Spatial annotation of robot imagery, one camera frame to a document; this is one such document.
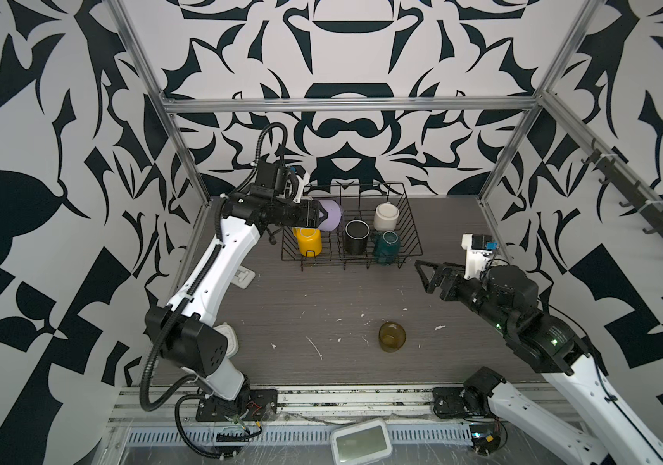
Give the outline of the lilac plastic cup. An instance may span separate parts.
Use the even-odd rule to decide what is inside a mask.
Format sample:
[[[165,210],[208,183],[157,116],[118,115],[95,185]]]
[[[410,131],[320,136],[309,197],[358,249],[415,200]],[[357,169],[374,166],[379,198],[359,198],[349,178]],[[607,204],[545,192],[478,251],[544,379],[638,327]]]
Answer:
[[[321,232],[332,232],[342,222],[343,210],[337,201],[330,199],[319,199],[319,225]]]

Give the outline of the yellow mug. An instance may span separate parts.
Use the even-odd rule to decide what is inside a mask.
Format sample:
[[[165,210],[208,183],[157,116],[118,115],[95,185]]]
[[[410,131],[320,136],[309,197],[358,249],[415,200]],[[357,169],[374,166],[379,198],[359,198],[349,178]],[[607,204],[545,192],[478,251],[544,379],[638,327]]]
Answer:
[[[304,259],[319,257],[323,252],[322,233],[318,229],[294,228],[298,250]]]

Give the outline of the black mug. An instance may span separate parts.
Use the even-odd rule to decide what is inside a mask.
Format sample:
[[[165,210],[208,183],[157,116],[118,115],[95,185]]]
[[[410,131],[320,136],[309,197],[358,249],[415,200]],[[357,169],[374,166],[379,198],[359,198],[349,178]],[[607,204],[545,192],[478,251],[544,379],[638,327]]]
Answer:
[[[368,248],[370,227],[361,219],[349,221],[344,228],[343,246],[349,256],[362,256]]]

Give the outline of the black wire dish rack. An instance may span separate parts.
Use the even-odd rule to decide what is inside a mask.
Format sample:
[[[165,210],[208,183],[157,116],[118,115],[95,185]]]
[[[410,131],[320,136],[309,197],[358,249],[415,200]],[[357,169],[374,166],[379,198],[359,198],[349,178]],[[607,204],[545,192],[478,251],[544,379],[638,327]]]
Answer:
[[[405,185],[398,181],[334,181],[306,188],[308,197],[331,201],[341,210],[338,226],[320,232],[321,252],[302,251],[298,235],[283,231],[281,260],[302,270],[314,265],[395,265],[424,254]]]

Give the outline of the dark green mug white inside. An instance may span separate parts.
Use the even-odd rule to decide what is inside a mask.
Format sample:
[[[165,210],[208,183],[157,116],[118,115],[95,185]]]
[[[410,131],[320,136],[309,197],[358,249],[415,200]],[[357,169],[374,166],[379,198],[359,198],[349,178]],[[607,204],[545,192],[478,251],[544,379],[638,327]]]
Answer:
[[[378,265],[393,265],[399,257],[401,240],[395,231],[380,232],[376,238],[373,257]]]

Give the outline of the olive glass cup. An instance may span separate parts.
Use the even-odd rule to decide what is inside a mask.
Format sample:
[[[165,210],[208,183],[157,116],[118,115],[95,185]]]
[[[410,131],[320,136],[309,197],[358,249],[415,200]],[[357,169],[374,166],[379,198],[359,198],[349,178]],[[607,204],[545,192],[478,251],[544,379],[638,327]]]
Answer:
[[[384,352],[397,352],[406,343],[406,331],[398,323],[386,322],[378,331],[378,342]]]

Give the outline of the white mug red inside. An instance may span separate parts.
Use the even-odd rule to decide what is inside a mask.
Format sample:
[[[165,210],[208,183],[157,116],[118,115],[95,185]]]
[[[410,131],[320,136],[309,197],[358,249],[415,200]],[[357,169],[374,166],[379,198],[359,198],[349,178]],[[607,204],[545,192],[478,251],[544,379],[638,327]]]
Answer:
[[[380,203],[374,211],[373,228],[377,232],[391,232],[397,228],[399,209],[392,203]]]

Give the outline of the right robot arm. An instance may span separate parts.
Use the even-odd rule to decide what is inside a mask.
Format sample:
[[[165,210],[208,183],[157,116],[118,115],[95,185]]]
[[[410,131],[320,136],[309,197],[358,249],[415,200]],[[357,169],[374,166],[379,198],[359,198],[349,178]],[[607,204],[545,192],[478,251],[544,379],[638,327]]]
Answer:
[[[506,420],[566,464],[663,464],[663,442],[601,371],[589,339],[539,309],[538,287],[513,265],[489,265],[474,277],[454,263],[418,261],[426,293],[463,304],[569,402],[589,427],[568,424],[535,404],[494,370],[481,368],[463,385],[478,415]]]

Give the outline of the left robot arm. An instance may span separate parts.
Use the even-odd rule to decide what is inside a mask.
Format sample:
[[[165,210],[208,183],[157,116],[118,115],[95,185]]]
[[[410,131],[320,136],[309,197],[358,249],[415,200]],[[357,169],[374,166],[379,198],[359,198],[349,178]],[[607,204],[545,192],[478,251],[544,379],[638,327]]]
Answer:
[[[176,401],[174,422],[186,447],[201,457],[226,460],[235,454],[193,442],[182,424],[181,405],[214,400],[221,415],[241,422],[250,402],[248,379],[229,358],[229,339],[214,327],[243,260],[262,236],[276,242],[273,225],[327,231],[341,221],[341,210],[331,201],[304,197],[308,182],[308,172],[288,166],[282,151],[269,163],[257,148],[248,177],[221,195],[213,209],[214,237],[197,267],[165,305],[152,306],[145,315],[152,347],[140,382],[140,406],[153,412],[184,385],[195,385],[195,393]]]

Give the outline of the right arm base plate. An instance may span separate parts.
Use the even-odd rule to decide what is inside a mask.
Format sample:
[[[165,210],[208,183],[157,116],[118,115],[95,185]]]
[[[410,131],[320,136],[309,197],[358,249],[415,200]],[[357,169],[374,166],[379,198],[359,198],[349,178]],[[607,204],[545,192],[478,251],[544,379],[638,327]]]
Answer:
[[[476,387],[437,387],[432,390],[433,412],[441,420],[492,418],[488,397]]]

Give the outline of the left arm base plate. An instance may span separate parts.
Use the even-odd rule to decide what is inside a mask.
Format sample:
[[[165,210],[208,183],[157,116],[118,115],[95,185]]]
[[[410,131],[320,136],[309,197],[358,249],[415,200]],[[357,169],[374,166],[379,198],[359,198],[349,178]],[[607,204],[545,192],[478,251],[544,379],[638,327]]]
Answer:
[[[259,422],[273,415],[278,403],[276,389],[243,389],[234,400],[215,395],[204,397],[198,404],[197,422],[228,422],[234,418]]]

